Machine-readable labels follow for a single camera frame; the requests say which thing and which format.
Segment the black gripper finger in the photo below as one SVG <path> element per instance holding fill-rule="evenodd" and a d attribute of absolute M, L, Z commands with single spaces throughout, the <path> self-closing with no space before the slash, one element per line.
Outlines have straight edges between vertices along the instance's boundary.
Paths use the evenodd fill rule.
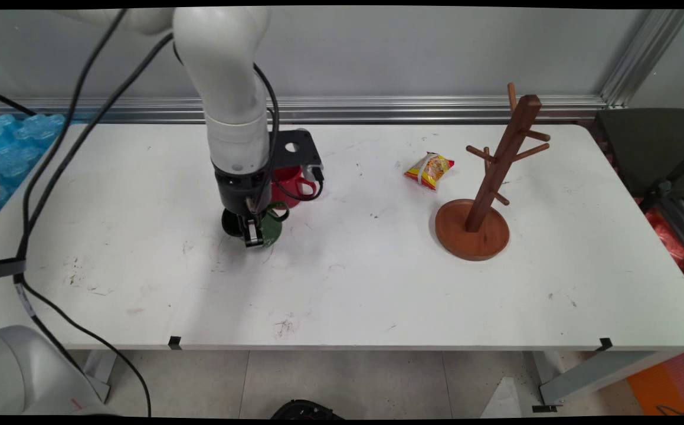
<path fill-rule="evenodd" d="M 242 217 L 242 234 L 247 248 L 264 245 L 263 223 L 261 222 L 260 215 Z"/>

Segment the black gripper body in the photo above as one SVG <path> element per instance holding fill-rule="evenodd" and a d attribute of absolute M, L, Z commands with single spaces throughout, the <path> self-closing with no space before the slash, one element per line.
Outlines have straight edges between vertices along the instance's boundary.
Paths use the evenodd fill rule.
<path fill-rule="evenodd" d="M 270 202 L 270 178 L 268 169 L 233 174 L 215 168 L 218 193 L 225 207 L 222 217 L 226 221 L 237 221 L 239 217 L 252 220 L 256 216 L 264 218 L 264 211 Z"/>

